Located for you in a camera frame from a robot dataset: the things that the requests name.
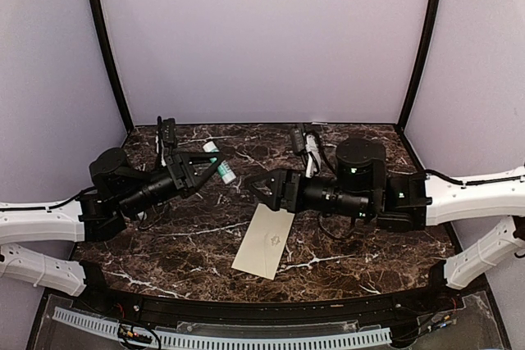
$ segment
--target brown marble surface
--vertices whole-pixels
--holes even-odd
[[[334,161],[335,146],[349,135],[379,140],[386,146],[390,172],[414,171],[389,125],[323,125],[326,154]],[[345,242],[329,239],[317,227],[317,215],[296,215],[275,280],[231,268],[257,201],[244,179],[277,167],[301,169],[291,152],[288,125],[179,125],[179,149],[200,152],[214,140],[237,175],[226,186],[218,175],[199,194],[174,199],[150,212],[143,225],[104,243],[80,243],[75,260],[96,261],[114,289],[172,298],[226,302],[297,302],[361,297],[422,287],[438,260],[453,254],[442,227],[389,234],[358,225]],[[139,127],[125,150],[132,164],[151,170],[155,158],[155,127]],[[348,219],[334,216],[325,226],[344,232]]]

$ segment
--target beige paper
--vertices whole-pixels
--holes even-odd
[[[273,280],[293,221],[293,213],[259,204],[231,267]]]

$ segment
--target perforated metal strip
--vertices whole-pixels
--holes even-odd
[[[119,340],[116,336],[119,323],[113,319],[88,316],[61,307],[55,308],[53,319],[103,338]],[[147,330],[135,328],[135,332],[151,338],[151,334]],[[213,338],[176,334],[162,330],[155,330],[155,333],[161,339],[162,349],[165,350],[343,350],[369,348],[391,343],[389,328],[352,334],[294,339]],[[155,339],[149,347],[157,347]]]

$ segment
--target gray wall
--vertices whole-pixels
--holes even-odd
[[[441,0],[408,137],[425,166],[450,175],[508,170],[525,158],[525,0]],[[496,221],[464,220],[464,247]],[[525,264],[488,273],[515,348],[525,343]]]
[[[0,0],[0,201],[67,198],[125,136],[88,0]],[[66,257],[69,243],[26,244]],[[25,348],[41,289],[0,279],[0,348]]]
[[[138,124],[395,122],[427,0],[103,0]]]

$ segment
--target bottle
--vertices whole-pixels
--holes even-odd
[[[219,152],[217,145],[215,145],[213,141],[206,143],[203,146],[203,149],[205,152]],[[221,163],[219,168],[217,168],[217,172],[219,173],[219,175],[221,176],[225,184],[229,184],[231,183],[231,181],[237,178],[235,174],[233,173],[233,171],[231,170],[230,166],[228,166],[228,163],[226,163],[226,161],[223,161]]]

